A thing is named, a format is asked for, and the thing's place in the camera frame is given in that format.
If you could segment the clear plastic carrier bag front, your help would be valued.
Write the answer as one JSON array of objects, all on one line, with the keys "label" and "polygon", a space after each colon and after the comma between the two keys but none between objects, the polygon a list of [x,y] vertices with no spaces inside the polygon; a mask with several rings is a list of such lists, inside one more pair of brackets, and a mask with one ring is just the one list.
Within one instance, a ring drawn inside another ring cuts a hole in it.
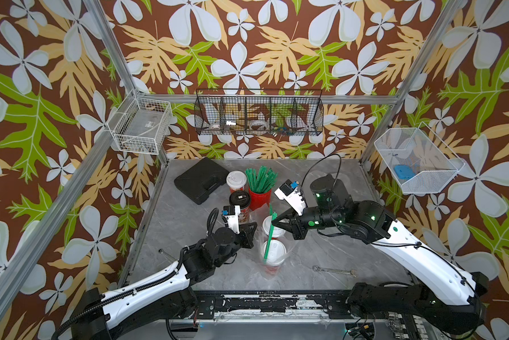
[{"label": "clear plastic carrier bag front", "polygon": [[277,213],[270,205],[263,205],[250,212],[250,219],[257,223],[254,233],[254,260],[265,279],[277,277],[286,261],[295,252],[297,241],[291,232],[274,225]]}]

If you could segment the red cup white lid front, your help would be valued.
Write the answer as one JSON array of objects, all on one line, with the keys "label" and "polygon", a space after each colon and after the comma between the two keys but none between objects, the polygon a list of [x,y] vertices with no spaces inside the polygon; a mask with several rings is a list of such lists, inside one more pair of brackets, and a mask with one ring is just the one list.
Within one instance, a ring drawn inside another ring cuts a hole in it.
[{"label": "red cup white lid front", "polygon": [[267,262],[264,263],[264,250],[267,245],[267,241],[263,243],[261,249],[261,263],[264,267],[264,273],[268,276],[274,276],[278,273],[281,265],[285,262],[288,251],[283,242],[278,239],[272,239],[271,248]]}]

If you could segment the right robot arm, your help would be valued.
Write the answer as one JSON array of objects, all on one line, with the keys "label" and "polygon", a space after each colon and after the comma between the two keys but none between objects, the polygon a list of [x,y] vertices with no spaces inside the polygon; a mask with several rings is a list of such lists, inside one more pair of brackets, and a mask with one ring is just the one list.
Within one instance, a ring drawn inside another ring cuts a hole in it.
[{"label": "right robot arm", "polygon": [[328,174],[310,185],[315,205],[309,206],[301,185],[285,181],[275,190],[290,208],[273,224],[305,239],[311,230],[337,228],[339,236],[372,246],[417,277],[419,283],[404,286],[373,286],[356,283],[346,305],[355,315],[400,313],[424,318],[438,330],[461,336],[485,323],[481,296],[488,279],[469,273],[445,259],[414,236],[395,216],[375,201],[354,201],[344,183]]}]

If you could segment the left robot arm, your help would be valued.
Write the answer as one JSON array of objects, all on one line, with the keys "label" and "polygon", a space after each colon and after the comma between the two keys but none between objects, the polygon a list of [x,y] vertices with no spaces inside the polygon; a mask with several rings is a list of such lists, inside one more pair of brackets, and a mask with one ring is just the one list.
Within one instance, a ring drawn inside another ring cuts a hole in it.
[{"label": "left robot arm", "polygon": [[206,238],[185,246],[166,269],[118,290],[90,290],[52,339],[67,330],[73,339],[118,339],[153,321],[190,315],[198,304],[191,287],[233,263],[240,249],[253,248],[256,229],[255,222],[240,225],[238,232],[209,229]]}]

